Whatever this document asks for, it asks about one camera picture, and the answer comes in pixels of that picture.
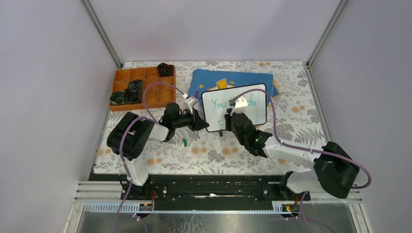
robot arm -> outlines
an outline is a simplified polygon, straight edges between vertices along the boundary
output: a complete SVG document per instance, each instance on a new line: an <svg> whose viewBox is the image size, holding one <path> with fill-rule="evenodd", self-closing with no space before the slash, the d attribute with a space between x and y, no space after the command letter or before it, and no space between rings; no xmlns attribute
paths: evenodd
<svg viewBox="0 0 412 233"><path fill-rule="evenodd" d="M177 103L168 103L159 124L148 119L139 120L128 132L123 143L123 156L126 158L127 167L135 185L143 186L149 177L140 156L149 138L169 142L177 128L188 127L192 131L198 131L209 126L193 108L196 103L193 97L186 98L185 103L189 109L185 109L182 113L179 113L180 108ZM132 112L126 113L107 137L107 146L115 154L119 154L120 141L124 132L137 117L138 115Z"/></svg>
<svg viewBox="0 0 412 233"><path fill-rule="evenodd" d="M352 187L359 168L342 159L329 155L297 150L281 145L271 133L256 130L251 120L242 113L245 106L236 103L234 110L225 114L226 130L232 131L239 143L255 156L280 158L303 165L311 171L288 172L280 182L280 190L285 198L290 198L304 191L326 191L345 199ZM299 143L284 141L295 147L307 147L337 153L350 158L336 143L328 142L324 147L308 147Z"/></svg>

wooden sorting tray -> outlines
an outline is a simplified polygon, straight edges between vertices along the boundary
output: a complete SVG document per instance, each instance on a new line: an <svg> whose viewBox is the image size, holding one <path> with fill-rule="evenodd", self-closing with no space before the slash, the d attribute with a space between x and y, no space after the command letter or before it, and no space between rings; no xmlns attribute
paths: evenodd
<svg viewBox="0 0 412 233"><path fill-rule="evenodd" d="M112 112L116 112L144 109L143 93L147 86L156 82L164 82L176 86L176 67L173 68L173 76L168 77L159 77L157 67L116 70L112 93L124 91L127 88L127 84L133 80L143 80L142 103L124 105L112 105L110 103L110 110L112 110ZM146 104L148 108L166 107L166 104L170 102L176 102L176 89L168 85L156 84L151 86L146 92Z"/></svg>

small white object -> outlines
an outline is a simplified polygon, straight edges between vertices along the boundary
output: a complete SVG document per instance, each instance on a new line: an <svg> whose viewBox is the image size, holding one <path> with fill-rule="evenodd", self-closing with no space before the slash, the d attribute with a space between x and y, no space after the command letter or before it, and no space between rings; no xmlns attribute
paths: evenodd
<svg viewBox="0 0 412 233"><path fill-rule="evenodd" d="M153 138L159 141L166 140L169 129L163 125L154 124L152 131L150 132L149 138Z"/></svg>
<svg viewBox="0 0 412 233"><path fill-rule="evenodd" d="M185 100L185 103L188 105L190 113L193 114L193 106L197 103L197 100L191 96Z"/></svg>
<svg viewBox="0 0 412 233"><path fill-rule="evenodd" d="M233 115L234 113L244 113L247 109L247 106L249 104L247 103L247 100L244 96L239 97L236 102L235 102L235 108L233 108L232 112L230 115Z"/></svg>

whiteboard black frame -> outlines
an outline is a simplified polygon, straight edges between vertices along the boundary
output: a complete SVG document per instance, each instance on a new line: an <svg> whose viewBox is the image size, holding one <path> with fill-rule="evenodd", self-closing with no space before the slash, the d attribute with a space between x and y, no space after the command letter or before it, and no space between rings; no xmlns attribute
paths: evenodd
<svg viewBox="0 0 412 233"><path fill-rule="evenodd" d="M266 90L267 90L267 89L266 89L266 88L267 88L266 84L264 84L264 83L254 83L254 84L250 84L250 85L234 86L234 87L229 87L229 88L225 88L225 89L209 90L209 91L204 91L204 92L202 92L201 97L202 97L203 118L204 118L205 121L206 121L205 105L203 104L203 94L204 94L204 93L206 93L206 92L213 92L213 91L222 91L222 90L233 89L233 88L240 88L240 87L245 87L245 86L254 86L254 85L260 85L260 84L263 84L263 85L265 86L265 91L266 91ZM268 122L268 104L269 104L269 103L266 102L266 107L265 107L265 122L262 123L262 124L256 124L256 125L254 125L254 126L264 125L264 124L266 124L266 122ZM209 131L209 130L207 130L207 127L206 127L206 131L208 131L209 133L212 133L212 132L219 132L219 131L222 131L222 130Z"/></svg>

blue cloth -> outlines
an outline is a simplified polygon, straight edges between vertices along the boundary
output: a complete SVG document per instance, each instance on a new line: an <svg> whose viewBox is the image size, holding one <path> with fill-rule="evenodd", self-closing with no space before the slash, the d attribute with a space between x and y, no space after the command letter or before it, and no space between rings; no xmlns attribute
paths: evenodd
<svg viewBox="0 0 412 233"><path fill-rule="evenodd" d="M226 79L228 86L246 86L258 83L266 85L266 91L272 94L272 97L278 96L279 91L273 85L273 74L262 73L244 73L234 71L213 71L205 69L196 69L193 71L192 82L188 95L199 98L202 104L202 93L216 87L216 82Z"/></svg>

